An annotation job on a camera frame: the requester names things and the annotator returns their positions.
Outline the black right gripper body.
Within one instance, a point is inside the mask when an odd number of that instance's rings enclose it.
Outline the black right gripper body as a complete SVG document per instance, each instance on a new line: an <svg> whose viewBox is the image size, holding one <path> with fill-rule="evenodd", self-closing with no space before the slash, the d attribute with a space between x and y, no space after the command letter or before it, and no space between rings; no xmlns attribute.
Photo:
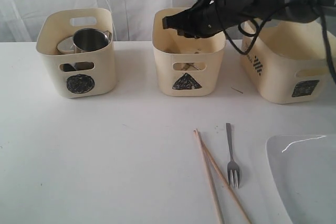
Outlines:
<svg viewBox="0 0 336 224"><path fill-rule="evenodd" d="M209 38L258 18L259 0L197 0L193 5L193 37Z"/></svg>

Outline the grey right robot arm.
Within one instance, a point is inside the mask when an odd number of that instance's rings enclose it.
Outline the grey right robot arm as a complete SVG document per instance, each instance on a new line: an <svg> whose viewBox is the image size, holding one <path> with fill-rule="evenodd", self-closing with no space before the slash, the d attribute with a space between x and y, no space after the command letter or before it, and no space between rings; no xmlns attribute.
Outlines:
<svg viewBox="0 0 336 224"><path fill-rule="evenodd" d="M209 38L251 19L309 23L318 9L335 16L335 0L197 0L189 9L162 19L163 29L187 38Z"/></svg>

